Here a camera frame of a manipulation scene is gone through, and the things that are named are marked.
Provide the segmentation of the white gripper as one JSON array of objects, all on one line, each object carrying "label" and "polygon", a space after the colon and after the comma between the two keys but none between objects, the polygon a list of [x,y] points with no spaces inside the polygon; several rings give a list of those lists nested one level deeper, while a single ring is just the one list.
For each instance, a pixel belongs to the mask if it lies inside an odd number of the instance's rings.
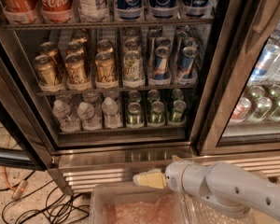
[{"label": "white gripper", "polygon": [[134,184],[141,187],[164,189],[167,181],[167,185],[172,191],[205,199],[209,195],[209,188],[205,181],[207,167],[193,161],[182,160],[177,155],[173,155],[172,160],[173,162],[165,169],[165,175],[161,169],[139,173],[133,177]]}]

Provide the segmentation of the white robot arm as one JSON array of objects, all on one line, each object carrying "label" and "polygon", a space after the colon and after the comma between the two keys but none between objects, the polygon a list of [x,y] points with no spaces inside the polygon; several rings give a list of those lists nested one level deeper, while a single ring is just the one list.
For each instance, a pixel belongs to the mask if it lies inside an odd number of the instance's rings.
[{"label": "white robot arm", "polygon": [[280,186],[230,163],[203,166],[174,158],[164,171],[140,173],[133,182],[191,195],[227,217],[244,218],[256,209],[280,222]]}]

